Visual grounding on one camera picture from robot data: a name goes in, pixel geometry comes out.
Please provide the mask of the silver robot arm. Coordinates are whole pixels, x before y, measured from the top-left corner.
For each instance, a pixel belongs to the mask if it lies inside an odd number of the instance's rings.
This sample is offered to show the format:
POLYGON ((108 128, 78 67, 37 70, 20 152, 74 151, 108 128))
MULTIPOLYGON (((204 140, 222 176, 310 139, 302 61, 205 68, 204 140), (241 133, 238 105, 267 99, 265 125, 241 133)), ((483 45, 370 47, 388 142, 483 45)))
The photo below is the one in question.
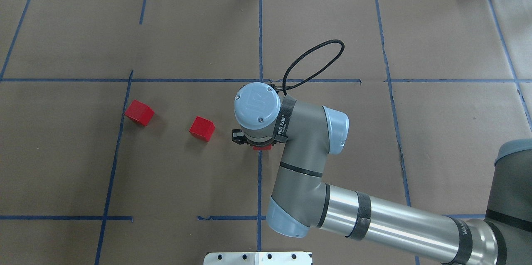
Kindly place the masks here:
POLYGON ((531 130, 505 83, 251 83, 234 113, 281 142, 268 225, 321 229, 445 265, 530 265, 531 130))

